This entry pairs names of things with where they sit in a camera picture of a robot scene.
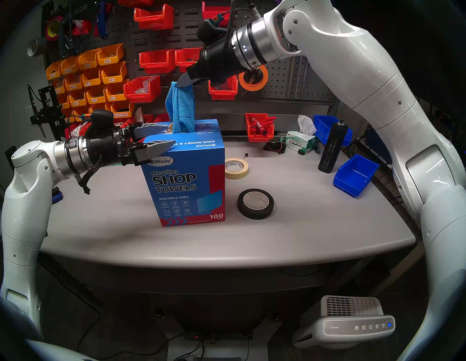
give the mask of pegboard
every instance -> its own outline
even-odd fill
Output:
[[[157,1],[156,5],[144,7],[144,9],[159,11],[163,3]],[[103,40],[91,35],[84,42],[84,50],[123,43],[123,60],[127,63],[128,78],[134,79],[137,76],[146,75],[144,69],[139,66],[139,53],[141,52],[201,47],[203,43],[197,39],[196,32],[203,21],[202,0],[173,0],[166,1],[166,3],[175,9],[173,29],[144,30],[140,29],[138,23],[134,21],[134,8],[121,6],[115,1],[108,19],[108,39]],[[274,0],[258,0],[255,3],[261,15],[276,7]],[[229,7],[230,1],[207,0],[206,5]],[[247,1],[237,1],[236,7],[247,9]],[[76,17],[88,19],[94,29],[95,14],[96,5],[91,1],[88,8]],[[233,30],[247,25],[252,20],[249,10],[238,10],[233,20]],[[330,105],[335,98],[303,56],[271,61],[266,64],[266,68],[269,78],[265,87],[257,92],[247,92],[239,86],[234,102],[222,102],[225,114],[237,110],[234,109],[237,107],[236,102],[270,102],[275,99],[284,103],[304,101],[309,104]],[[161,74],[162,92],[152,103],[144,104],[143,111],[156,113],[162,109],[171,82],[177,81],[181,74],[178,67],[169,74]],[[216,102],[212,101],[208,93],[207,82],[194,86],[194,95],[197,102]],[[289,113],[289,109],[293,107],[286,106],[285,108]]]

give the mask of imade logo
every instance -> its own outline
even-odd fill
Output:
[[[294,140],[294,139],[290,139],[289,142],[290,142],[291,144],[297,145],[298,147],[302,147],[302,144],[301,144],[301,143],[298,143],[298,142],[297,142],[296,140]]]
[[[153,167],[165,167],[166,165],[173,164],[175,160],[170,157],[155,157],[151,159],[151,162],[148,163]]]

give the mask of blue cardboard box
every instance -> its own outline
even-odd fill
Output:
[[[225,148],[219,123],[196,120],[195,130],[144,139],[176,141],[141,165],[163,227],[225,220]]]

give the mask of black tape roll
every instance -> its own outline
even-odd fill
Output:
[[[257,198],[257,204],[254,205],[254,208],[245,204],[245,201],[251,198]],[[247,218],[264,219],[272,214],[274,210],[274,199],[262,189],[246,189],[238,196],[238,210]]]

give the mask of table top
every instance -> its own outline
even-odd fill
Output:
[[[412,245],[415,238],[369,183],[360,198],[332,185],[317,169],[320,156],[275,154],[261,143],[225,142],[226,158],[249,154],[249,174],[226,179],[226,220],[162,227],[140,167],[101,168],[90,195],[74,178],[59,184],[42,252],[98,263],[175,269],[297,266],[353,259]],[[260,188],[275,201],[272,215],[248,219],[238,195]]]

